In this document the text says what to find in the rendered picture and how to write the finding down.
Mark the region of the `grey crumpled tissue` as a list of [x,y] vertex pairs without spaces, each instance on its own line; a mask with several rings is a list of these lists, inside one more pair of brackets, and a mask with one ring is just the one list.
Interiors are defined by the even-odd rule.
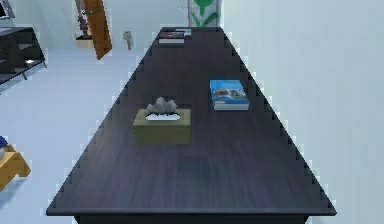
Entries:
[[159,97],[155,104],[149,104],[146,108],[148,114],[172,114],[176,112],[177,105],[173,100],[166,101]]

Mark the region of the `black shelf unit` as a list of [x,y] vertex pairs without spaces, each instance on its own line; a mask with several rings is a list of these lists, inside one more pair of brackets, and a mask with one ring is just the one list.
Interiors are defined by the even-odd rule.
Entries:
[[43,64],[45,56],[32,27],[0,27],[0,85]]

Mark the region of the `red dark floor statue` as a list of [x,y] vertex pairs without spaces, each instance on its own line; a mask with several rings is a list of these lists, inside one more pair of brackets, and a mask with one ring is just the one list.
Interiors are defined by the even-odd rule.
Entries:
[[79,29],[82,31],[82,34],[76,38],[76,43],[79,48],[92,48],[93,47],[93,40],[92,36],[88,27],[88,22],[85,15],[85,9],[83,6],[82,0],[75,0],[76,7],[77,7],[77,21],[79,22]]

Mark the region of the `yellow wooden chair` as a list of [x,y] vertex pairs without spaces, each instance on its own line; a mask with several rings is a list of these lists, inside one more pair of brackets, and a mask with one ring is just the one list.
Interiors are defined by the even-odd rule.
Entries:
[[27,177],[31,169],[22,154],[15,150],[11,144],[2,147],[4,151],[0,156],[0,192],[18,175]]

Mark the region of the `dark cover book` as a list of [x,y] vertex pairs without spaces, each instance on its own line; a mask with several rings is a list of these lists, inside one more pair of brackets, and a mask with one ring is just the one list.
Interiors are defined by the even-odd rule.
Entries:
[[181,31],[161,32],[159,34],[160,44],[179,44],[184,42],[184,33]]

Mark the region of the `blue cover book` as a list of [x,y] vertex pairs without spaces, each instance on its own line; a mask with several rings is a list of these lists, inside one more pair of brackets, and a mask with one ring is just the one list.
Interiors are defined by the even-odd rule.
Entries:
[[215,110],[249,109],[250,101],[239,80],[211,80],[210,90]]

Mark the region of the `dark wooden long table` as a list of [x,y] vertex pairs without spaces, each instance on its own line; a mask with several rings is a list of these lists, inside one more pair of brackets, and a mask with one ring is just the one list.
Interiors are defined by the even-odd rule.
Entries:
[[[211,80],[239,80],[249,109],[215,110]],[[159,97],[191,110],[191,142],[137,144]],[[335,208],[221,28],[153,43],[47,208],[77,224],[305,224]]]

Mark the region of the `green house plant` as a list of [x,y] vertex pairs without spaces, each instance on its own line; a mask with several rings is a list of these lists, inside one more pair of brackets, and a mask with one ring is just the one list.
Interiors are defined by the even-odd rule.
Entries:
[[221,0],[188,0],[190,27],[219,27]]

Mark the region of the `olive green tissue box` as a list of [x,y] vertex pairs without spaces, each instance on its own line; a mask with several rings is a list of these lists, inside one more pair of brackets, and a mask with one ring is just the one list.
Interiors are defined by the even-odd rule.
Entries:
[[148,120],[143,109],[132,128],[137,144],[189,144],[191,142],[191,110],[177,109],[177,120]]

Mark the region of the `brown wooden door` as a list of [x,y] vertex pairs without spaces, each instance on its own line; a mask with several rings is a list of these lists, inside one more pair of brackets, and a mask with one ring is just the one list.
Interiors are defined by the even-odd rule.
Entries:
[[112,49],[103,0],[83,0],[83,5],[92,35],[96,58],[100,60]]

